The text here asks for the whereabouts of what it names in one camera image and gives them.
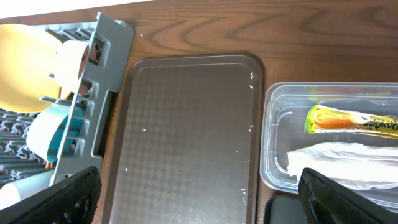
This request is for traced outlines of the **pink white bowl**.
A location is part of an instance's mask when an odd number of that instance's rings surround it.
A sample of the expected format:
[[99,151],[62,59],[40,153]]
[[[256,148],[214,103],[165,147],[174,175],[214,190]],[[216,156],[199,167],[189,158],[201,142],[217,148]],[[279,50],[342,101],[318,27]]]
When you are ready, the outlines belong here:
[[53,75],[62,90],[77,90],[88,49],[89,42],[79,40],[68,40],[57,49]]

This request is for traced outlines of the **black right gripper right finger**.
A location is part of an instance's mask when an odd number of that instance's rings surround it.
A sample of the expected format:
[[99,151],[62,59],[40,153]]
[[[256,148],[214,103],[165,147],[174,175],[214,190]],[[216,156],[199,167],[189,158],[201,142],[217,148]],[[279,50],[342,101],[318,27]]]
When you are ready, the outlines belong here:
[[298,192],[308,223],[397,224],[397,214],[323,174],[305,168]]

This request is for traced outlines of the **light blue bowl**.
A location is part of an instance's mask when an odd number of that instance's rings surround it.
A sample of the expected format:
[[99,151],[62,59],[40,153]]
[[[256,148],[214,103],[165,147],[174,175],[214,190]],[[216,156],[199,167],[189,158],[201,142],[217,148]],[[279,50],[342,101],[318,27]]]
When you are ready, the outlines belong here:
[[57,161],[69,112],[69,106],[54,104],[44,109],[30,126],[27,147],[46,162]]

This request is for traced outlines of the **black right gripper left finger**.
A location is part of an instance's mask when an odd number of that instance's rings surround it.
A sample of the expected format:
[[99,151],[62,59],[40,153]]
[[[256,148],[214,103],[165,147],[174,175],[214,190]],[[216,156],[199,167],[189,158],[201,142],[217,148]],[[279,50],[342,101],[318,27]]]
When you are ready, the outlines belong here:
[[91,223],[101,193],[95,166],[1,210],[1,223]]

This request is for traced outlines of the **white paper cup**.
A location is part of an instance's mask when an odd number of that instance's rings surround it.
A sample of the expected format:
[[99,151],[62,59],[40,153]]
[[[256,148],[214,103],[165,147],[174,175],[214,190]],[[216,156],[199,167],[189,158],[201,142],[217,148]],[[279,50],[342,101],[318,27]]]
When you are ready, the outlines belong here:
[[1,188],[1,210],[46,189],[52,175],[51,170],[4,185]]

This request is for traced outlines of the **yellow green snack wrapper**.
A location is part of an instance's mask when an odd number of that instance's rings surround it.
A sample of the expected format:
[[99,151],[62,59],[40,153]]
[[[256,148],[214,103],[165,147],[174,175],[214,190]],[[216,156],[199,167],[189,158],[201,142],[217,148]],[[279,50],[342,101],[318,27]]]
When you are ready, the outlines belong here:
[[355,133],[397,139],[397,120],[315,105],[307,113],[304,131],[307,134]]

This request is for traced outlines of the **yellow round plate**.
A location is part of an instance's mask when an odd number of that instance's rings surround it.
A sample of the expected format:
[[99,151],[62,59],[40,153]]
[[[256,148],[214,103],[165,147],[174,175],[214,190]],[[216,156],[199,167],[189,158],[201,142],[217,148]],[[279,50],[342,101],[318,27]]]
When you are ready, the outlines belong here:
[[24,24],[1,25],[1,108],[38,113],[50,104],[41,96],[66,99],[71,92],[49,77],[62,42],[48,32]]

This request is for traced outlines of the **white napkin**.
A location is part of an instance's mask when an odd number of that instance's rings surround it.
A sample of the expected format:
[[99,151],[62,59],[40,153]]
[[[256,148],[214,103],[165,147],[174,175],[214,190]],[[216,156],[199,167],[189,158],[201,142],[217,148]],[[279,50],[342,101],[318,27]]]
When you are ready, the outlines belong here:
[[297,179],[311,168],[351,190],[397,187],[397,148],[323,142],[287,153],[287,172]]

